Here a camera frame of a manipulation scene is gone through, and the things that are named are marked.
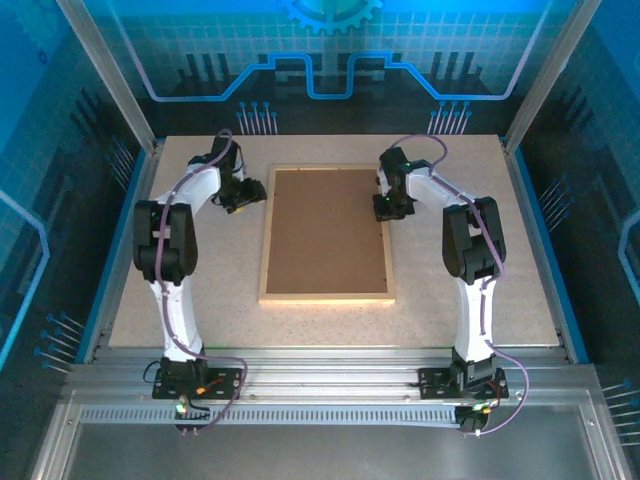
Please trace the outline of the black controller module with LED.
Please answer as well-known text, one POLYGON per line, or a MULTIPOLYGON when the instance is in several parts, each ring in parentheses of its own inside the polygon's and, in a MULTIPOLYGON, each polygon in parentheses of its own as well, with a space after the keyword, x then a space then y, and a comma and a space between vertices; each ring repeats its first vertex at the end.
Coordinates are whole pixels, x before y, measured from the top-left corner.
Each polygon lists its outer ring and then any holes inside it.
POLYGON ((174 418, 178 421, 174 427, 183 437, 188 434, 198 436, 205 426, 204 422, 210 420, 211 410, 197 406, 190 397, 181 395, 175 406, 174 418))
POLYGON ((497 403, 479 403, 472 406, 456 406, 454 409, 457 429, 462 434, 477 435, 484 431, 489 423, 492 411, 497 403))

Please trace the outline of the aluminium cross rail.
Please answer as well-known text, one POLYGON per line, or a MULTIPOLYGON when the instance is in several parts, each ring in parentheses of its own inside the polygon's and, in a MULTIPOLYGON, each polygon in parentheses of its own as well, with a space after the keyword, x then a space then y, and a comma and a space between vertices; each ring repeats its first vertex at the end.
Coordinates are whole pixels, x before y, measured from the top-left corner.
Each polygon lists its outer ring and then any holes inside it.
MULTIPOLYGON (((499 363, 516 390, 525 377, 534 393, 599 385, 593 366, 569 362, 560 347, 510 348, 507 353, 521 363, 499 363)), ((443 348, 249 348, 219 354, 224 365, 231 356, 247 362, 245 402, 410 401, 419 396, 411 386, 418 369, 446 367, 451 359, 450 351, 443 348)), ((66 387, 94 400, 141 400, 151 390, 142 379, 143 370, 159 356, 157 348, 99 348, 92 362, 71 368, 66 387)))

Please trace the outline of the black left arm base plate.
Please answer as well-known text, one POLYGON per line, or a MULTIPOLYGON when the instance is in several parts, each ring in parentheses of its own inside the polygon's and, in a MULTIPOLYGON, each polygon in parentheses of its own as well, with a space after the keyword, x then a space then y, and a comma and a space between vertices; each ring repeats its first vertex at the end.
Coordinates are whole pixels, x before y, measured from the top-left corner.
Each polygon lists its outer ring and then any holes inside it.
POLYGON ((209 368, 187 372, 160 370, 153 384, 153 399, 230 400, 236 393, 243 369, 209 368))

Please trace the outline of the aluminium corner post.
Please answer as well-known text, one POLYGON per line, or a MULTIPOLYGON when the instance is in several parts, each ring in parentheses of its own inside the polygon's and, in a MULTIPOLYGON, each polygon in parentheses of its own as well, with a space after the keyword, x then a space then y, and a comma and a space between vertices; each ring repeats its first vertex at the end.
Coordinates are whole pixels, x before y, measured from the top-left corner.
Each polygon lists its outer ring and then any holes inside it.
POLYGON ((56 0, 56 3, 141 148, 154 154, 156 136, 84 2, 56 0))
POLYGON ((563 28, 518 109, 505 140, 504 152, 515 154, 571 55, 590 25, 602 0, 576 0, 563 28))

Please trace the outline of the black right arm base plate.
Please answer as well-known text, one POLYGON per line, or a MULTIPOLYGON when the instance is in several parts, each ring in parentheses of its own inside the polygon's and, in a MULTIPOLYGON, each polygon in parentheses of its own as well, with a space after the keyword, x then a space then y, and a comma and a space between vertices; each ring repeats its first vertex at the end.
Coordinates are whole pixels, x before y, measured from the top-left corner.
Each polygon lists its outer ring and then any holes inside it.
POLYGON ((417 373, 417 388, 422 400, 493 400, 508 399, 510 396, 502 368, 497 368, 491 378, 465 388, 459 385, 458 376, 449 368, 421 368, 417 373))

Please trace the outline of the grey metal tray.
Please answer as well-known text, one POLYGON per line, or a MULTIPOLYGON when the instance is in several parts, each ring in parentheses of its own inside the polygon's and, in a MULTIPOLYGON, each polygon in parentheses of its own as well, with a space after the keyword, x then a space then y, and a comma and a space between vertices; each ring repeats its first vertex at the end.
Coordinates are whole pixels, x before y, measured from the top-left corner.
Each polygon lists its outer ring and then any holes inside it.
POLYGON ((399 425, 89 423, 59 408, 25 480, 640 480, 584 393, 531 403, 481 437, 399 425))

